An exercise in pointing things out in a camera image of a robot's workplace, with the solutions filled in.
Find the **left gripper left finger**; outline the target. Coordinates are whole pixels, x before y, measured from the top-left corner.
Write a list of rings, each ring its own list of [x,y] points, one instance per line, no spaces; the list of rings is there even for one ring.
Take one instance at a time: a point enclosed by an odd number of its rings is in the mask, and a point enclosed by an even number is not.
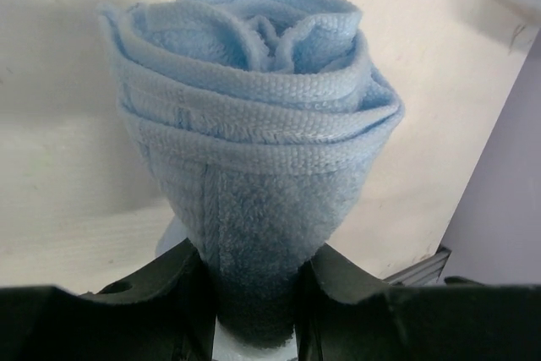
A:
[[[183,241],[98,293],[1,291],[3,360],[210,360],[216,306],[197,249]]]

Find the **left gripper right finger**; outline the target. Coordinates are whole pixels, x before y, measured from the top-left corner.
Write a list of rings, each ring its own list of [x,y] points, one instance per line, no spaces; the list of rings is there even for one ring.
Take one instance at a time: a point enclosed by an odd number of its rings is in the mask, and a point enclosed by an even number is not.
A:
[[[540,287],[393,286],[328,245],[302,268],[301,360],[538,360]]]

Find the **light blue towel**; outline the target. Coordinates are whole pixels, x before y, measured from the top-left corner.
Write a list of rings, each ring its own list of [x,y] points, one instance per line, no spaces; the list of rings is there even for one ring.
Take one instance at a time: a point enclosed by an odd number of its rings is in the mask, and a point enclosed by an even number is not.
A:
[[[220,324],[276,348],[301,266],[343,223],[404,106],[347,0],[103,5],[117,106],[214,282]]]

